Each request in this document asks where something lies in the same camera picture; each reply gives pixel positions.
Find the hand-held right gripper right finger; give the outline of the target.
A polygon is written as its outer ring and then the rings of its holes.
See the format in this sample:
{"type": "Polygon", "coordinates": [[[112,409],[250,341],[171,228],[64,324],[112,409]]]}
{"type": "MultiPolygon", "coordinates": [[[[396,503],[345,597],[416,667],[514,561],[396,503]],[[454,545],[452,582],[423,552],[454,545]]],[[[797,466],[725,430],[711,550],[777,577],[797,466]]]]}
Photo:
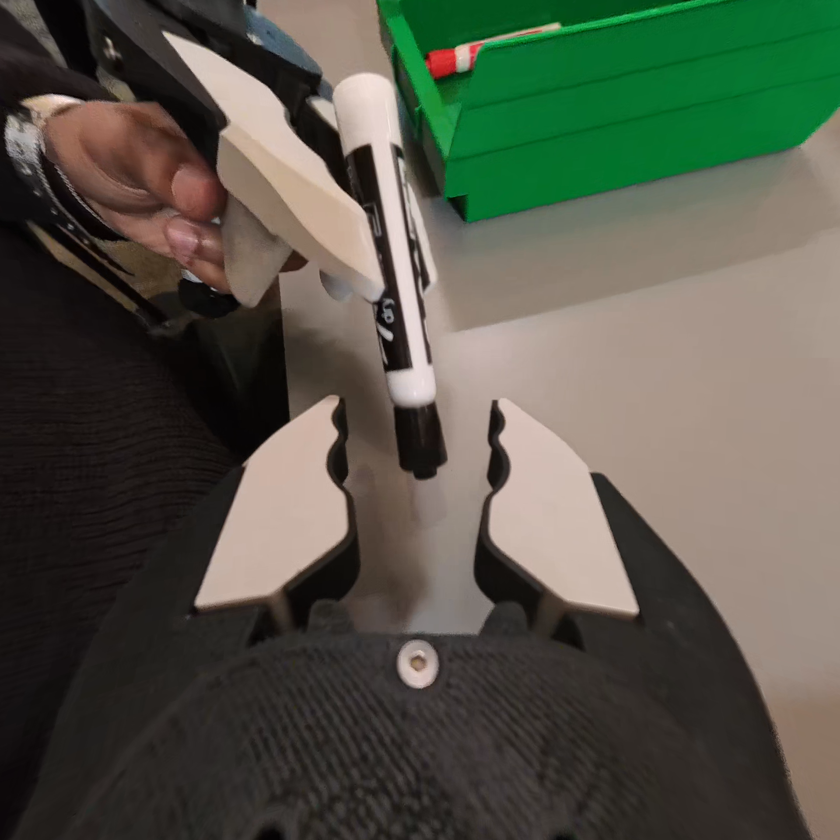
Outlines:
{"type": "Polygon", "coordinates": [[[572,637],[582,618],[637,629],[641,608],[582,457],[507,398],[492,403],[488,444],[474,562],[480,592],[494,606],[521,608],[542,638],[572,637]]]}

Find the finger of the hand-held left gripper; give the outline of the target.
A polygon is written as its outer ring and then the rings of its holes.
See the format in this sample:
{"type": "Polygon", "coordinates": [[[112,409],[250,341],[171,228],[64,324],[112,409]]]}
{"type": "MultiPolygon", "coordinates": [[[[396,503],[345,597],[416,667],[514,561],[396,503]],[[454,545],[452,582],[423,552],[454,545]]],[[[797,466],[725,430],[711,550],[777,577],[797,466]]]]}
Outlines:
{"type": "Polygon", "coordinates": [[[434,263],[430,240],[417,197],[408,181],[403,147],[394,144],[392,155],[397,181],[401,189],[407,245],[416,285],[419,292],[428,292],[438,282],[438,271],[434,263]]]}
{"type": "Polygon", "coordinates": [[[238,302],[259,302],[292,252],[368,302],[385,283],[368,218],[323,159],[291,127],[287,110],[260,80],[179,35],[169,44],[226,118],[217,176],[224,270],[238,302]]]}

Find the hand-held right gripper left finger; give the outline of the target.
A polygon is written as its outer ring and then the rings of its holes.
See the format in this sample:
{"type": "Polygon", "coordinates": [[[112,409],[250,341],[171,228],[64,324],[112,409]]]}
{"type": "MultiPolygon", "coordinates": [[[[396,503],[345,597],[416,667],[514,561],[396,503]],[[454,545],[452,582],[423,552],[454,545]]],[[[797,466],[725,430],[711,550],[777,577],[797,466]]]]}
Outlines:
{"type": "Polygon", "coordinates": [[[238,487],[193,603],[200,613],[259,606],[281,629],[340,601],[361,568],[344,399],[323,397],[259,446],[238,487]]]}

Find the black dry-erase marker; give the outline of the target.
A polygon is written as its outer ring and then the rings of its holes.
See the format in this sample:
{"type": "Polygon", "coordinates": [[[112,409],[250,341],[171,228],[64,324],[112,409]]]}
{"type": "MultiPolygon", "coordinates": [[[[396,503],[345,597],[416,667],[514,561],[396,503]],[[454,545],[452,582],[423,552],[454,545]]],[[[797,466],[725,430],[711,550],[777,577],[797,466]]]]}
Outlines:
{"type": "Polygon", "coordinates": [[[374,324],[400,467],[428,480],[446,463],[447,453],[436,405],[427,293],[417,288],[392,155],[394,144],[404,152],[396,92],[384,77],[359,73],[341,81],[332,103],[353,196],[366,213],[384,281],[374,324]]]}

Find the green plastic bin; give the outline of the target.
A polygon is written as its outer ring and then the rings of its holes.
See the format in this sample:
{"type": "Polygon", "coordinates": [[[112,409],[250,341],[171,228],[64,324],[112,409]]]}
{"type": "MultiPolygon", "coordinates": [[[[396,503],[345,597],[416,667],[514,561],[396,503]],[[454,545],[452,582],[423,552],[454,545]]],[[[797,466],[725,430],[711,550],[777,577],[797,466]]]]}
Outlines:
{"type": "Polygon", "coordinates": [[[467,222],[787,151],[838,110],[838,2],[376,5],[409,126],[467,222]],[[426,68],[552,22],[472,71],[426,68]]]}

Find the person's left forearm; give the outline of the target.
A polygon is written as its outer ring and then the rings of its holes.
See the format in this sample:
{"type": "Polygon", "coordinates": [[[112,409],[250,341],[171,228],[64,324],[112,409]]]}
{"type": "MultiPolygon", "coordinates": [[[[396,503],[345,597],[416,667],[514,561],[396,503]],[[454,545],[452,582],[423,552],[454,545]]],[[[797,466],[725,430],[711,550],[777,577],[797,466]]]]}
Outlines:
{"type": "Polygon", "coordinates": [[[47,223],[45,202],[15,171],[7,151],[7,119],[20,112],[23,100],[41,95],[88,101],[102,98],[95,79],[59,66],[48,50],[6,9],[1,10],[1,225],[47,223]]]}

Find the person's left hand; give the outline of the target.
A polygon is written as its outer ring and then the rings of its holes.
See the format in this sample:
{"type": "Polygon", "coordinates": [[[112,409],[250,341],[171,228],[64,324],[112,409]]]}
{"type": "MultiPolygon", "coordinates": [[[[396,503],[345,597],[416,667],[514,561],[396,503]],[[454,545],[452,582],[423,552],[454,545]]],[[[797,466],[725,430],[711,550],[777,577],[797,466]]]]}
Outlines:
{"type": "Polygon", "coordinates": [[[45,151],[115,232],[229,293],[221,229],[228,193],[155,103],[84,101],[54,113],[45,151]]]}

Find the red dry-erase marker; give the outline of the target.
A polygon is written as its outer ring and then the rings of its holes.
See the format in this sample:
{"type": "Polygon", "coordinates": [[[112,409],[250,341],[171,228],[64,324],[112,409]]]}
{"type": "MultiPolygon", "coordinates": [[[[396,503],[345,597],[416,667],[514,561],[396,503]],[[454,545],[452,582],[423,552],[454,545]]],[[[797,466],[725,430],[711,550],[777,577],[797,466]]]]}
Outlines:
{"type": "Polygon", "coordinates": [[[551,34],[560,29],[561,23],[552,22],[507,34],[473,40],[452,48],[431,50],[425,56],[425,65],[431,77],[435,80],[464,74],[474,69],[476,58],[485,46],[504,41],[520,40],[532,35],[551,34]]]}

